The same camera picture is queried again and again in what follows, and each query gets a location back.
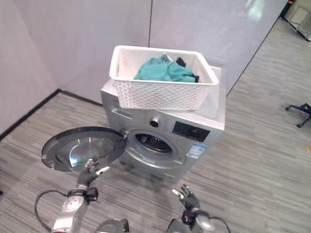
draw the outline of office chair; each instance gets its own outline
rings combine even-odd
[[[304,122],[302,122],[302,123],[296,125],[298,128],[301,128],[304,124],[306,124],[306,122],[307,122],[308,120],[311,119],[311,106],[308,105],[307,103],[301,105],[300,107],[294,106],[294,105],[289,105],[289,106],[287,106],[287,107],[285,108],[285,110],[286,110],[286,111],[289,111],[290,108],[295,108],[295,109],[300,110],[301,112],[304,112],[304,113],[309,114],[309,117],[308,117],[307,119],[305,119]]]

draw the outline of cable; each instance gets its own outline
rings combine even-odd
[[[47,190],[47,191],[44,191],[44,192],[40,193],[40,194],[37,196],[36,200],[35,200],[35,216],[36,216],[36,218],[38,219],[38,221],[40,222],[41,226],[44,227],[48,232],[51,232],[52,228],[49,227],[47,224],[45,224],[45,223],[41,220],[41,218],[40,218],[39,215],[38,215],[38,210],[37,210],[37,205],[38,205],[38,202],[39,202],[40,198],[41,198],[43,195],[47,194],[47,193],[58,193],[58,194],[62,195],[63,197],[67,197],[67,195],[64,194],[64,193],[62,193],[62,192],[60,192],[60,191],[58,191],[58,190],[50,189],[50,190]]]
[[[223,222],[225,227],[227,227],[228,233],[231,233],[231,230],[229,229],[229,226],[227,225],[227,223],[222,218],[216,217],[216,216],[212,216],[209,219],[215,219],[215,220]]]

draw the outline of clothes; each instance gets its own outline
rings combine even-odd
[[[184,66],[174,62],[166,54],[160,58],[151,58],[140,67],[134,79],[194,83],[196,78],[191,70],[185,68],[186,63],[181,58],[177,61]]]
[[[186,63],[184,62],[184,60],[183,60],[181,57],[179,57],[179,58],[176,60],[176,63],[179,64],[179,65],[182,66],[182,67],[186,67]],[[194,77],[194,80],[195,80],[196,83],[199,82],[199,78],[200,78],[199,76],[196,76],[196,75],[194,75],[194,74],[192,74],[191,76]]]
[[[179,64],[181,67],[186,67],[186,63],[181,57],[178,57],[176,63]]]

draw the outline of display screen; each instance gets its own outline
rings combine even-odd
[[[204,142],[209,132],[210,131],[208,130],[197,128],[192,125],[187,125],[187,124],[177,121],[175,123],[172,133],[198,141],[198,142]]]

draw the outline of chair leg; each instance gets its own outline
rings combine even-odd
[[[289,105],[289,106],[287,106],[285,108],[285,110],[288,111],[288,110],[290,110],[290,108],[295,108],[295,109],[298,109],[298,110],[300,110],[302,112],[304,112],[304,109],[305,109],[304,107],[298,107],[298,106],[295,106],[295,105]]]
[[[307,119],[305,119],[305,121],[304,122],[302,122],[302,123],[300,123],[300,124],[298,124],[297,125],[297,127],[298,128],[301,128],[304,124],[306,124],[307,123],[307,121],[309,121],[311,119],[311,115],[307,118]]]
[[[304,106],[305,106],[306,108],[308,108],[309,110],[311,110],[311,106],[308,105],[307,103],[305,103]]]

